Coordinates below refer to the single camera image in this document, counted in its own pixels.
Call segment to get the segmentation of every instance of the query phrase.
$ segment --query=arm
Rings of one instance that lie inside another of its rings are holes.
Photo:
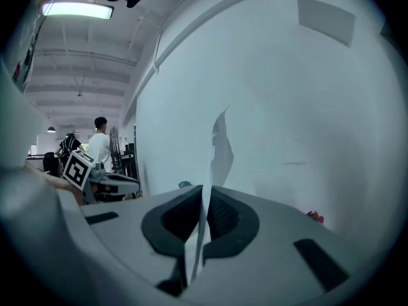
[[[74,185],[70,184],[67,180],[47,175],[46,173],[39,171],[39,169],[36,169],[33,165],[29,164],[28,162],[25,163],[24,169],[30,171],[31,173],[36,174],[39,177],[44,178],[49,184],[51,184],[56,189],[64,189],[65,191],[71,192],[72,195],[75,197],[78,205],[84,204],[82,192]]]
[[[58,149],[57,149],[56,152],[55,152],[55,154],[57,154],[59,158],[61,158],[61,153],[60,153],[60,151],[61,151],[61,146],[58,147]]]
[[[77,139],[75,139],[75,142],[74,142],[74,150],[75,150],[75,147],[76,149],[80,149],[82,152],[85,152],[84,148],[81,145],[81,142],[78,141]]]
[[[110,151],[110,137],[109,137],[109,135],[107,135],[106,138],[105,138],[105,145],[106,145],[106,148]]]

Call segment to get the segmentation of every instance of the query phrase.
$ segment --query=white wall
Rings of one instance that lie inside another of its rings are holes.
[[[296,0],[246,0],[170,54],[138,98],[143,190],[201,184],[212,125],[231,105],[226,187],[317,210],[366,254],[385,247],[406,167],[402,83],[383,16],[367,0],[320,1],[356,15],[351,48],[299,26]]]
[[[59,144],[56,139],[59,137],[61,129],[56,126],[55,123],[53,123],[50,119],[48,119],[48,117],[44,113],[41,113],[37,109],[34,110],[40,116],[42,122],[41,131],[38,133],[36,140],[37,154],[55,152]],[[55,128],[56,133],[47,132],[47,129],[51,126]]]
[[[122,109],[121,124],[127,123],[136,112],[136,100],[139,94],[168,54],[206,19],[238,1],[241,0],[185,0],[169,16],[156,35],[143,47],[142,56],[130,79],[129,86],[133,89],[128,90],[125,95],[127,103]]]
[[[123,126],[120,131],[119,131],[119,136],[122,138],[122,143],[120,145],[120,148],[122,150],[125,149],[125,138],[127,138],[127,144],[133,143],[133,126],[136,123],[136,114],[133,114],[132,117],[130,117],[129,121],[126,123],[125,126]]]

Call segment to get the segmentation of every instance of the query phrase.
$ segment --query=pink object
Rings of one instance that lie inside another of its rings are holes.
[[[319,215],[316,211],[309,211],[306,213],[307,216],[311,217],[313,220],[316,220],[320,223],[324,222],[324,217]]]

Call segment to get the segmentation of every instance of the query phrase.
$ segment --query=white t-shirt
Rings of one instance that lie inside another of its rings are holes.
[[[103,162],[106,172],[112,172],[112,160],[110,159],[109,135],[95,134],[89,140],[89,155],[96,162]]]

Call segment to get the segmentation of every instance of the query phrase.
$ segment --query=black rubber pad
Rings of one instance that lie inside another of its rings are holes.
[[[326,291],[336,288],[349,278],[313,239],[301,239],[293,245]]]
[[[184,244],[200,218],[202,189],[203,186],[196,186],[148,211],[142,219],[142,233],[152,248],[177,259],[171,278],[158,285],[159,289],[174,296],[187,287]]]
[[[92,215],[89,217],[85,217],[85,220],[88,222],[88,224],[96,224],[99,222],[107,221],[110,219],[115,219],[116,217],[119,217],[117,213],[115,212],[107,212],[107,213],[102,213],[98,215]]]
[[[211,190],[207,214],[211,242],[204,245],[203,264],[208,258],[230,258],[241,253],[256,237],[259,218],[245,203]]]

